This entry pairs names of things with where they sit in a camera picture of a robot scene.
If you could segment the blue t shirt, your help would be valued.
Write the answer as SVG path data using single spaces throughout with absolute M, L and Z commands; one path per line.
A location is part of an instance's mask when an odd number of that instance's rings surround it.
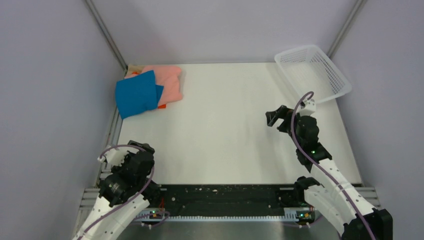
M 126 119 L 155 110 L 163 91 L 164 87 L 156 84 L 156 75 L 152 70 L 118 81 L 115 102 L 120 117 Z

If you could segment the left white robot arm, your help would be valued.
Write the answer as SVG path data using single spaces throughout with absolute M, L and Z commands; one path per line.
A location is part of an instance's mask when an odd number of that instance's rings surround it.
M 148 143 L 129 141 L 109 146 L 97 160 L 111 165 L 75 240 L 115 240 L 148 207 L 160 202 L 160 186 L 153 181 L 155 150 Z

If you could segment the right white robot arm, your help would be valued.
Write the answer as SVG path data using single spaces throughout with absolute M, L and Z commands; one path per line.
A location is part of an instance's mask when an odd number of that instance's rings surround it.
M 320 143 L 317 120 L 281 105 L 265 114 L 272 127 L 278 120 L 281 133 L 287 133 L 296 146 L 296 156 L 310 173 L 294 183 L 293 200 L 310 205 L 332 224 L 342 240 L 391 240 L 393 217 L 378 209 L 344 177 L 332 155 Z

